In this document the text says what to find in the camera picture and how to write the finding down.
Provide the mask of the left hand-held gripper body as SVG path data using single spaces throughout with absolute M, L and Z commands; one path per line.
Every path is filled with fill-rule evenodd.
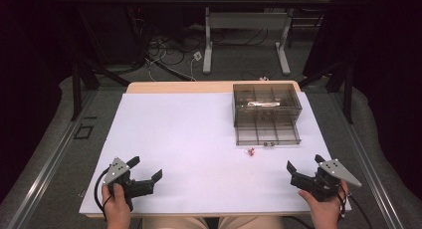
M 151 181 L 151 178 L 141 181 L 131 179 L 130 170 L 126 162 L 116 157 L 106 172 L 104 184 L 108 187 L 110 194 L 113 194 L 113 186 L 120 184 L 124 190 L 125 202 L 132 211 L 132 199 L 152 194 L 155 183 Z

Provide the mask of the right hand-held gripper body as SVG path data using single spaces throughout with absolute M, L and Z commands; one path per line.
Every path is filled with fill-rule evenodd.
M 360 187 L 362 183 L 338 159 L 317 163 L 314 176 L 302 173 L 291 176 L 291 185 L 309 192 L 318 202 L 336 195 L 342 181 Z

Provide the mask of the person's right hand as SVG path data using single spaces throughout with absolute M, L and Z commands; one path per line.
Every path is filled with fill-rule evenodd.
M 337 221 L 342 204 L 348 193 L 347 183 L 340 183 L 338 194 L 329 201 L 318 202 L 309 192 L 300 190 L 298 195 L 308 204 L 316 229 L 338 229 Z

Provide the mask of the person's left hand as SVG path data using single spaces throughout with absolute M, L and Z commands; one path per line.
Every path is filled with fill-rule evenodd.
M 107 229 L 129 229 L 130 210 L 125 202 L 124 190 L 120 184 L 113 186 L 113 194 L 108 187 L 102 187 L 103 205 Z

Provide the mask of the clear grey divided drawer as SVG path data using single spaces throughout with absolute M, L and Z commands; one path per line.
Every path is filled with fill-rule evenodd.
M 300 144 L 296 122 L 290 116 L 247 116 L 235 122 L 237 145 Z

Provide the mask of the white table sheet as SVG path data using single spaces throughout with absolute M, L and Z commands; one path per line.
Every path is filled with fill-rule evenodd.
M 136 180 L 158 170 L 150 195 L 133 201 L 135 216 L 286 215 L 308 212 L 291 185 L 290 161 L 298 172 L 317 170 L 316 154 L 329 158 L 305 94 L 298 119 L 300 144 L 239 146 L 232 96 L 224 94 L 125 94 L 116 111 L 96 171 L 116 157 L 140 163 Z M 255 148 L 255 155 L 245 150 Z

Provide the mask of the person's left leg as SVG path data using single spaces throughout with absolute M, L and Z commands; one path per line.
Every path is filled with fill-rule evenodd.
M 204 219 L 195 217 L 150 217 L 143 220 L 143 229 L 209 229 Z

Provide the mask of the person's leg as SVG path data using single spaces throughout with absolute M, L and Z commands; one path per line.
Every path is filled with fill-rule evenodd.
M 284 223 L 278 216 L 222 217 L 218 229 L 284 229 Z
M 209 229 L 204 219 L 195 217 L 150 217 L 143 220 L 143 229 Z

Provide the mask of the person's right leg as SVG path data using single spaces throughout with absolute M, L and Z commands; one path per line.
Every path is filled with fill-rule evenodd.
M 278 216 L 222 217 L 218 229 L 284 229 L 284 223 Z

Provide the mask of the pale slim item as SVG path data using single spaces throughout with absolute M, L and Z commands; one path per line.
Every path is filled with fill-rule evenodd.
M 279 107 L 281 104 L 278 102 L 248 102 L 248 107 L 262 107 L 262 108 L 272 108 Z

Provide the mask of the black metal stand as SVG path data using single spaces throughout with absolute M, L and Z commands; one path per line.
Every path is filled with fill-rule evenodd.
M 354 67 L 352 61 L 335 62 L 317 73 L 306 77 L 304 80 L 299 81 L 299 86 L 303 88 L 320 79 L 322 76 L 330 74 L 325 89 L 329 93 L 337 93 L 339 90 L 342 90 L 342 113 L 348 123 L 353 123 L 351 116 L 353 72 Z
M 82 114 L 83 110 L 82 84 L 85 84 L 89 91 L 96 91 L 100 87 L 100 82 L 94 71 L 105 75 L 107 78 L 124 87 L 129 85 L 129 81 L 107 70 L 100 63 L 88 58 L 83 53 L 82 48 L 77 43 L 77 38 L 71 30 L 68 31 L 68 45 L 73 56 L 72 90 L 74 109 L 72 120 L 76 120 Z

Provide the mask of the clear grey drawer cabinet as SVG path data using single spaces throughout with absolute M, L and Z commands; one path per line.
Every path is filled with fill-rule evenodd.
M 248 107 L 248 102 L 278 102 L 279 107 Z M 235 122 L 247 116 L 290 116 L 297 122 L 302 112 L 298 93 L 291 84 L 235 84 L 233 86 Z

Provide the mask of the white desk with legs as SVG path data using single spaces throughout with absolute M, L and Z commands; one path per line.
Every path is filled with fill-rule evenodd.
M 328 2 L 329 0 L 311 0 L 312 2 Z M 211 73 L 212 49 L 211 40 L 212 29 L 267 29 L 282 30 L 281 39 L 276 43 L 276 52 L 282 73 L 288 76 L 291 73 L 285 53 L 286 43 L 294 17 L 294 7 L 282 7 L 282 12 L 271 12 L 269 7 L 265 7 L 263 12 L 252 12 L 251 10 L 241 10 L 235 12 L 216 12 L 210 7 L 205 8 L 205 53 L 203 61 L 203 73 Z

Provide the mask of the metal floor rail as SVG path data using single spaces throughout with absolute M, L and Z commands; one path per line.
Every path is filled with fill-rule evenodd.
M 407 188 L 384 157 L 367 98 L 359 91 L 353 93 L 351 118 L 343 114 L 341 93 L 328 93 L 323 103 L 313 106 L 330 155 L 362 183 L 350 188 L 361 208 L 347 213 L 341 227 L 408 229 L 401 215 Z
M 0 211 L 7 214 L 0 223 L 0 228 L 26 227 L 80 126 L 82 114 L 97 93 L 97 91 L 87 91 L 83 94 L 81 112 L 72 119 L 72 94 L 64 92 L 56 114 L 34 154 L 6 199 L 0 204 Z

